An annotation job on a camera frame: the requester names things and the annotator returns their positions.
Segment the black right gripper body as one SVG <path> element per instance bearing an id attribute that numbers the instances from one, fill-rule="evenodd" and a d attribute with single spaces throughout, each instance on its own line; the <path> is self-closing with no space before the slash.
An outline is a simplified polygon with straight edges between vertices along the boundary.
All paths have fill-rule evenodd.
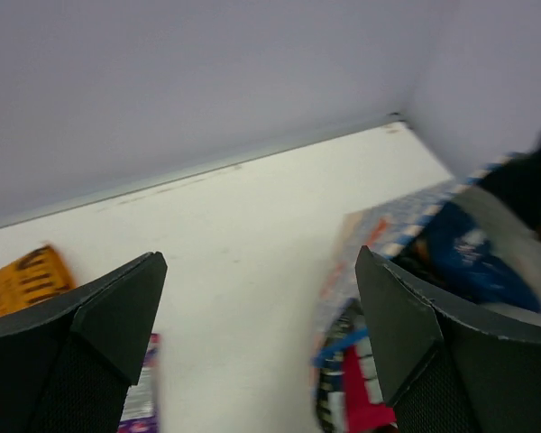
<path id="1" fill-rule="evenodd" d="M 541 138 L 533 152 L 512 158 L 478 186 L 506 205 L 541 242 Z"/>

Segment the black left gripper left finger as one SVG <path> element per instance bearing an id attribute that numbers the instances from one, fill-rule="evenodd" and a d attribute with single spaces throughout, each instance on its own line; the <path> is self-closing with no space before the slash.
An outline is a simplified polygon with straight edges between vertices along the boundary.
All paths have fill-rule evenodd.
<path id="1" fill-rule="evenodd" d="M 116 432 L 168 266 L 146 253 L 76 289 L 29 289 L 0 317 L 0 432 Z"/>

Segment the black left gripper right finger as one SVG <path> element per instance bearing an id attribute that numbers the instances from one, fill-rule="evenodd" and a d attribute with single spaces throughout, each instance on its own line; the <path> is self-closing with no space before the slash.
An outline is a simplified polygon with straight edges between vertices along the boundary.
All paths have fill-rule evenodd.
<path id="1" fill-rule="evenodd" d="M 541 432 L 541 327 L 363 247 L 355 264 L 382 397 L 402 432 Z"/>

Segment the purple candy packet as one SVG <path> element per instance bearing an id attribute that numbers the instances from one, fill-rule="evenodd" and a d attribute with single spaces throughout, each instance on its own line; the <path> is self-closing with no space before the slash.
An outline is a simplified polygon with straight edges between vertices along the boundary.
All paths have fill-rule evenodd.
<path id="1" fill-rule="evenodd" d="M 118 433 L 159 432 L 160 334 L 153 333 L 141 375 L 126 395 Z"/>

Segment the orange snack packet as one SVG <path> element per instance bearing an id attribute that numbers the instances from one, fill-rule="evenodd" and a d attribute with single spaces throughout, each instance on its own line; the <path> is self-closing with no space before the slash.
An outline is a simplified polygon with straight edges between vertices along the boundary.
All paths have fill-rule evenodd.
<path id="1" fill-rule="evenodd" d="M 47 244 L 0 269 L 0 318 L 77 286 L 63 257 Z"/>

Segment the blue checkered paper bag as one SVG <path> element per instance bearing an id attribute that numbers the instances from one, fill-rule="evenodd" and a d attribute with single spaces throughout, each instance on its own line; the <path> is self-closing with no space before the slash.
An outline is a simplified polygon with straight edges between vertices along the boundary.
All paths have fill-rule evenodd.
<path id="1" fill-rule="evenodd" d="M 541 150 L 355 216 L 315 325 L 324 432 L 541 432 Z"/>

